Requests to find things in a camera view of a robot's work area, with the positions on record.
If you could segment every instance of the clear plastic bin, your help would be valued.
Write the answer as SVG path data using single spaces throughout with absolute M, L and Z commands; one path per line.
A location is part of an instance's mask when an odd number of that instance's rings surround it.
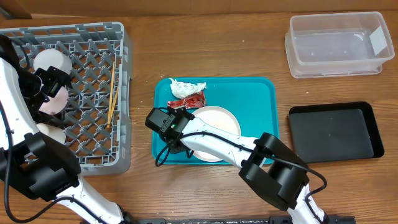
M 395 56 L 379 12 L 293 16 L 285 44 L 295 78 L 377 74 Z

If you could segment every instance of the white plate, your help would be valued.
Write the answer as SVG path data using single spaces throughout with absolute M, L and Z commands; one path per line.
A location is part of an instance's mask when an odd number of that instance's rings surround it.
M 205 106 L 197 109 L 192 114 L 213 127 L 231 134 L 241 135 L 241 127 L 238 120 L 231 112 L 224 108 L 219 106 Z M 206 162 L 218 162 L 222 160 L 205 152 L 195 151 L 193 155 Z

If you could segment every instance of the white label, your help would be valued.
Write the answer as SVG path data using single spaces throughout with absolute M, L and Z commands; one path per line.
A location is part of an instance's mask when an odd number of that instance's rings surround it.
M 122 148 L 122 158 L 126 158 L 126 149 L 124 147 Z
M 375 55 L 380 53 L 383 49 L 387 47 L 387 41 L 384 37 L 383 29 L 381 26 L 377 28 L 371 35 L 370 35 L 373 52 Z

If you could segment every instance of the gray dish rack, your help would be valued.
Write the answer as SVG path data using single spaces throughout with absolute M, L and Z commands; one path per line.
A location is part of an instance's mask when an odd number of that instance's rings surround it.
M 68 104 L 49 121 L 67 135 L 65 143 L 79 158 L 83 175 L 120 174 L 130 168 L 131 120 L 129 84 L 132 79 L 132 42 L 120 22 L 101 22 L 64 26 L 0 29 L 0 34 L 18 41 L 27 52 L 33 72 L 36 55 L 56 49 L 73 64 L 72 86 L 67 88 Z M 22 49 L 14 46 L 22 67 Z M 116 61 L 113 93 L 111 72 Z M 109 96 L 119 87 L 118 103 L 110 128 Z M 26 162 L 34 161 L 34 156 Z

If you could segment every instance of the red wrapper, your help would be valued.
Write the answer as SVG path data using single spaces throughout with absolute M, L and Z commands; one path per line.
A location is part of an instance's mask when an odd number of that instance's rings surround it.
M 186 109 L 201 108 L 207 105 L 205 93 L 203 91 L 194 93 L 182 100 L 168 101 L 167 106 L 171 108 L 186 107 Z

